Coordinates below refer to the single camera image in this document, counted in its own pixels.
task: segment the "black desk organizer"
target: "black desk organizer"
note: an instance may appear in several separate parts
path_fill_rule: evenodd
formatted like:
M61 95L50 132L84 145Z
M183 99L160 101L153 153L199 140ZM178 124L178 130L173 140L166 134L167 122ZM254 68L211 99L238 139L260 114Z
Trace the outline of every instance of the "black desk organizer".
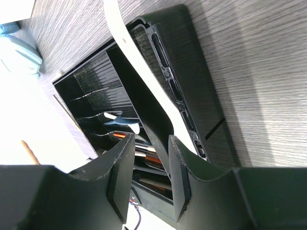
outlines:
M221 169L238 166L239 160L188 9L178 5L139 16L127 28L181 112L199 155ZM144 139L155 148L166 171L165 175L155 174L157 178L170 174L168 137L173 134L172 124L112 38L53 84L97 154L118 142L110 138L110 132L132 132L126 126L105 126L104 122L109 120L103 112L138 118L142 125L136 143ZM143 169L136 160L134 176ZM147 168L144 172L151 173L151 170ZM142 206L149 207L156 199L172 205L172 197L147 184L146 190L144 183L133 180L135 197ZM166 207L154 207L157 211L151 212L165 216L163 219L174 226L174 214Z

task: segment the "black cable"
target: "black cable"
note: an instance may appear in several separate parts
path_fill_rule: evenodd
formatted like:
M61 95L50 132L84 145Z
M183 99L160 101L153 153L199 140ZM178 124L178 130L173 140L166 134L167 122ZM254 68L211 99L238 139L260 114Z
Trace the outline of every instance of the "black cable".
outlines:
M140 226L140 223L141 223L141 213L140 213L140 211L139 211L139 208L135 205L134 206L135 207L135 210L138 212L138 214L139 214L139 222L138 222L138 224L135 226L135 228L134 228L134 230L137 230L138 229L138 227Z

